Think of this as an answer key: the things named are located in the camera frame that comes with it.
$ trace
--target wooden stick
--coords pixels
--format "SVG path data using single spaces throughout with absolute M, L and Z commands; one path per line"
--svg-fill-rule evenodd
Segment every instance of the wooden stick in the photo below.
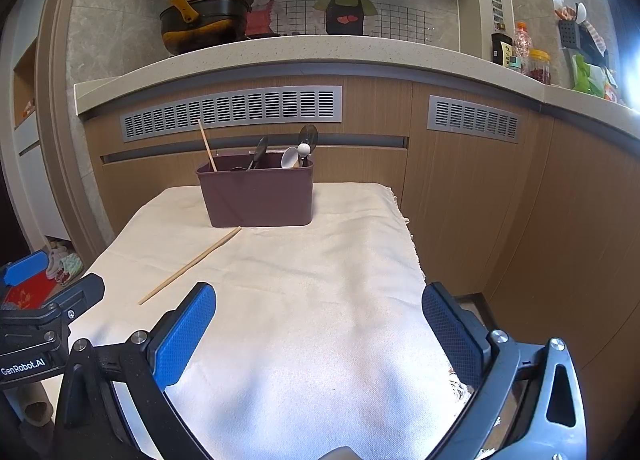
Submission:
M 196 263 L 202 261 L 210 252 L 215 251 L 216 249 L 218 249 L 218 247 L 223 246 L 224 244 L 226 244 L 229 240 L 231 240 L 231 238 L 233 238 L 234 236 L 236 236 L 240 230 L 242 228 L 241 227 L 236 227 L 235 229 L 233 229 L 230 233 L 226 234 L 225 236 L 223 236 L 222 238 L 220 238 L 220 240 L 218 240 L 216 243 L 214 243 L 209 249 L 207 249 L 206 251 L 204 251 L 202 254 L 200 254 L 199 256 L 197 256 L 196 258 L 194 258 L 193 260 L 191 260 L 191 262 L 187 263 L 183 268 L 181 268 L 177 273 L 172 274 L 169 278 L 167 278 L 166 280 L 164 280 L 162 283 L 160 283 L 160 285 L 158 285 L 154 290 L 152 290 L 150 293 L 148 293 L 145 297 L 143 297 L 138 304 L 142 305 L 145 301 L 147 301 L 148 299 L 151 299 L 152 297 L 154 297 L 157 293 L 159 293 L 160 291 L 162 291 L 169 283 L 171 283 L 172 281 L 174 281 L 176 278 L 180 277 L 181 275 L 183 275 L 185 272 L 187 272 L 191 267 L 193 267 L 193 265 L 195 265 Z
M 209 154 L 209 161 L 211 162 L 211 167 L 213 171 L 217 171 L 216 163 L 213 162 L 213 155 L 211 155 L 211 148 L 209 148 L 209 141 L 207 141 L 207 136 L 204 134 L 204 128 L 202 127 L 202 121 L 198 119 L 198 126 L 200 127 L 200 133 L 202 134 L 202 140 L 204 141 L 204 145 L 207 148 L 207 153 Z

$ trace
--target red dress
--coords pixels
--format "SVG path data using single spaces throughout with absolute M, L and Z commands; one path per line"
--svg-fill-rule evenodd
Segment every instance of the red dress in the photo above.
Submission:
M 269 0 L 265 5 L 259 6 L 260 9 L 252 9 L 246 14 L 246 36 L 253 34 L 273 34 L 271 30 L 271 9 L 273 9 L 274 0 Z

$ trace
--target white ball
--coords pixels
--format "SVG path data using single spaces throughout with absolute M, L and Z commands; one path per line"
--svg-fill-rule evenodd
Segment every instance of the white ball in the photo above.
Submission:
M 311 153 L 311 147 L 308 144 L 300 143 L 298 145 L 298 155 L 300 157 L 304 159 L 305 157 L 308 157 L 310 153 Z

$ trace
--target countertop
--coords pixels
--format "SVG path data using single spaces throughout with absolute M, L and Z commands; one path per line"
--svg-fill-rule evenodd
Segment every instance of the countertop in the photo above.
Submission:
M 198 74 L 282 63 L 364 63 L 438 72 L 508 90 L 589 117 L 640 139 L 640 113 L 599 97 L 544 85 L 468 54 L 369 36 L 283 36 L 196 50 L 129 72 L 75 85 L 78 115 L 111 100 Z

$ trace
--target yellow handle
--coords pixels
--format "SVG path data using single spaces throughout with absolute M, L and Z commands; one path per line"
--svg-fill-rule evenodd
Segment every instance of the yellow handle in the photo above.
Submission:
M 200 14 L 189 5 L 187 0 L 169 0 L 171 4 L 180 11 L 182 15 L 182 20 L 184 20 L 188 24 L 194 23 Z

